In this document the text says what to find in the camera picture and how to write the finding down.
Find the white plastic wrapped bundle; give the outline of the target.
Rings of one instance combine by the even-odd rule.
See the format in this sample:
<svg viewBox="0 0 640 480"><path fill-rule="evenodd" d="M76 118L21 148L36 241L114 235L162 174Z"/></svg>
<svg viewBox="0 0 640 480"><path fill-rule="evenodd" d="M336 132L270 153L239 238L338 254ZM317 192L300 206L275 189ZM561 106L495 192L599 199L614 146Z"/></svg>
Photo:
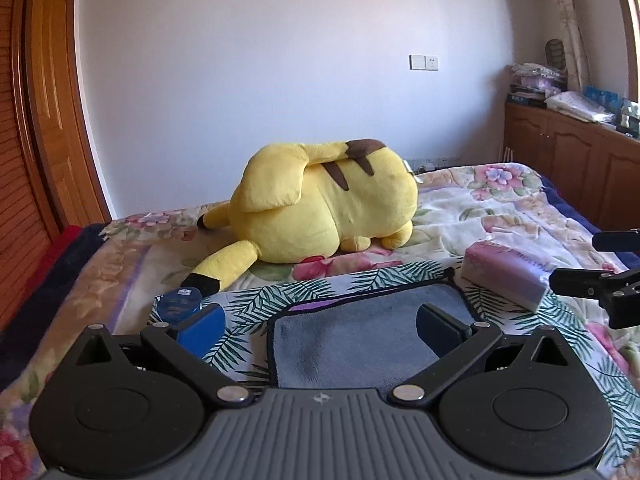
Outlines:
<svg viewBox="0 0 640 480"><path fill-rule="evenodd" d="M615 115L602 105L576 91L565 91L549 96L544 104L548 110L573 117L582 122L612 124L615 120Z"/></svg>

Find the stack of folded linens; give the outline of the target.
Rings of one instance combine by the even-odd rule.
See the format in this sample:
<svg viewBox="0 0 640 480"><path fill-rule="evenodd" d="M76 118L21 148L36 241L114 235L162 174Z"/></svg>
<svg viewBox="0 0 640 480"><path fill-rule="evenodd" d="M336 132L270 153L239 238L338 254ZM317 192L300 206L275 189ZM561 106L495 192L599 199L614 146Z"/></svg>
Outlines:
<svg viewBox="0 0 640 480"><path fill-rule="evenodd" d="M567 90L562 70L537 63L513 64L506 100L524 106L546 108L546 101Z"/></svg>

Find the white wall switch plate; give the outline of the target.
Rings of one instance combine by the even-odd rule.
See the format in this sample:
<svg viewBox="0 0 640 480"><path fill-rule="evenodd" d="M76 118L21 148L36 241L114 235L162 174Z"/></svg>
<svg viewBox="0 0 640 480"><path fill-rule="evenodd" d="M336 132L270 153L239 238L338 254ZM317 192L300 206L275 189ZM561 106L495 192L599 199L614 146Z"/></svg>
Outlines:
<svg viewBox="0 0 640 480"><path fill-rule="evenodd" d="M437 72L439 70L439 59L433 55L410 54L410 70L426 70L427 72Z"/></svg>

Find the yellow Pikachu plush toy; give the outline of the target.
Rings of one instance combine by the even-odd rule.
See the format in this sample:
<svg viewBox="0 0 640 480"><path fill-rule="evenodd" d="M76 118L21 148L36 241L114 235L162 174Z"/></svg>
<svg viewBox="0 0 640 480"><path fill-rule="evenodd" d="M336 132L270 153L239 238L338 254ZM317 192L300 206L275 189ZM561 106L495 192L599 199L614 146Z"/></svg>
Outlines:
<svg viewBox="0 0 640 480"><path fill-rule="evenodd" d="M206 257L182 284L208 297L256 261L299 263L336 252L363 252L377 240L404 246L418 208L410 166L373 139L277 143L252 156L230 200L196 224L228 228L234 243Z"/></svg>

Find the pink tissue pack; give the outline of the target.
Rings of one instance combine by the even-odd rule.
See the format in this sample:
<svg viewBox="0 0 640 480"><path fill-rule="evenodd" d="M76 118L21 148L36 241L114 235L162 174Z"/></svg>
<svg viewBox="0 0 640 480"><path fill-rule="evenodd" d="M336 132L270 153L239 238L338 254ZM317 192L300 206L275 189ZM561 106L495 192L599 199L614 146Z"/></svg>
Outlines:
<svg viewBox="0 0 640 480"><path fill-rule="evenodd" d="M556 264L544 252L481 240L465 249L461 275L523 309L536 312L549 290L549 276L555 269Z"/></svg>

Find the grey microfibre towel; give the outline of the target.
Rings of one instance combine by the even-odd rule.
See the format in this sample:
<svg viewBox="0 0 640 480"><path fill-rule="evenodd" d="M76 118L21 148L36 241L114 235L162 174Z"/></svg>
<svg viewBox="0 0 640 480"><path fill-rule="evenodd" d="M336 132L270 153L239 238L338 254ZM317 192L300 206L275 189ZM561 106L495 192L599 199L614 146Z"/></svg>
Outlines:
<svg viewBox="0 0 640 480"><path fill-rule="evenodd" d="M375 388L385 398L438 360L416 330L422 304L434 304L464 325L477 319L461 290L448 282L296 304L268 323L270 385Z"/></svg>

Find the wooden wardrobe door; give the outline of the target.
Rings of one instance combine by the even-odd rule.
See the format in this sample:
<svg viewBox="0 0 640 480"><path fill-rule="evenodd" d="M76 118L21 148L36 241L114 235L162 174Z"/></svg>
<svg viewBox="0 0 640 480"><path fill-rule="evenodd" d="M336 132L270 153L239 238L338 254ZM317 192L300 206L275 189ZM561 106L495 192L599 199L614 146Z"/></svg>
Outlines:
<svg viewBox="0 0 640 480"><path fill-rule="evenodd" d="M75 0L1 0L1 322L66 226L107 222L81 107Z"/></svg>

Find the floral bed blanket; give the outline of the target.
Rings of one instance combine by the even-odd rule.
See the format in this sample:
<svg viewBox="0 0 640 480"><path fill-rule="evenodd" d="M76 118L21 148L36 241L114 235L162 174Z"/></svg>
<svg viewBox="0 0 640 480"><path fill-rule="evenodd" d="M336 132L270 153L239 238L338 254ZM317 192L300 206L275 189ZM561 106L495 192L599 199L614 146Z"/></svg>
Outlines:
<svg viewBox="0 0 640 480"><path fill-rule="evenodd" d="M42 474L29 435L29 414L84 327L100 323L119 334L137 333L148 322L156 296L176 288L205 256L231 242L226 230L201 231L196 225L201 213L201 207L144 212L86 229L55 263L47 284L21 307L14 321L20 345L1 351L3 478ZM295 266L256 263L227 292L425 260L455 268L465 249L486 237L523 243L571 268L620 272L634 265L631 256L596 252L592 231L533 169L500 162L442 169L422 178L405 246L392 251L372 246ZM638 330L611 330L603 310L601 316L613 356L626 360L625 370L639 391Z"/></svg>

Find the blue round lid container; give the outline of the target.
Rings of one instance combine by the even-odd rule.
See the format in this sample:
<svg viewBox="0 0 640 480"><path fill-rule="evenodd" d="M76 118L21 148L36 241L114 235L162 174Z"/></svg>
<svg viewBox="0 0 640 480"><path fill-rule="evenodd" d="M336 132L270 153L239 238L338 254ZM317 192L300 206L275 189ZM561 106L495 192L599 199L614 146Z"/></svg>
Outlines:
<svg viewBox="0 0 640 480"><path fill-rule="evenodd" d="M152 302L151 320L177 325L201 309L202 294L193 287L181 287L158 295Z"/></svg>

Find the wooden side cabinet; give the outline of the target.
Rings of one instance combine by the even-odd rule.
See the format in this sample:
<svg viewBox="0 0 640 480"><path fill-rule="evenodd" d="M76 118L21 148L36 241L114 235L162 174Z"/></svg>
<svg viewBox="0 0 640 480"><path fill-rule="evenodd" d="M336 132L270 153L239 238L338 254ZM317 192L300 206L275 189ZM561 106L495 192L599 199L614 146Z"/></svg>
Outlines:
<svg viewBox="0 0 640 480"><path fill-rule="evenodd" d="M547 177L603 231L639 225L639 141L566 115L506 103L503 156Z"/></svg>

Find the blue box on cabinet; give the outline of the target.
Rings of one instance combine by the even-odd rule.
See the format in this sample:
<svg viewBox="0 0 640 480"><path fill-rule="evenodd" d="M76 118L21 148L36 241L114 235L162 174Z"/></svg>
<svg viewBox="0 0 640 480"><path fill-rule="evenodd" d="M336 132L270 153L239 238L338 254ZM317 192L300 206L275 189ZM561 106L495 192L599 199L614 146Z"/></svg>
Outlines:
<svg viewBox="0 0 640 480"><path fill-rule="evenodd" d="M617 92L602 90L590 84L584 87L582 93L587 99L602 106L611 114L617 114L623 103L623 98Z"/></svg>

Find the palm leaf print cloth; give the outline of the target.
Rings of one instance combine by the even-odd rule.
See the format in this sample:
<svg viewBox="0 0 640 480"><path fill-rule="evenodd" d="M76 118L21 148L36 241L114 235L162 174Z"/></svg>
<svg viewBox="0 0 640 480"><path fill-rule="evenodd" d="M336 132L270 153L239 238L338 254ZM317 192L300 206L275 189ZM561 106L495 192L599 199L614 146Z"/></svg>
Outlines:
<svg viewBox="0 0 640 480"><path fill-rule="evenodd" d="M445 268L436 261L418 261L310 281L271 283L262 287L230 290L204 300L220 304L226 312L226 329L204 354L216 366L248 388L266 388L267 322L285 309L309 300L331 300L365 292L386 292L442 278ZM588 368L614 416L612 439L599 470L612 479L639 477L639 391L628 377L626 360L613 356L608 330L599 323L601 310L591 300L574 300L547 292L534 313L516 306L490 290L458 276L454 282L471 304L471 312L499 325L510 335L525 335L541 324L553 325Z"/></svg>

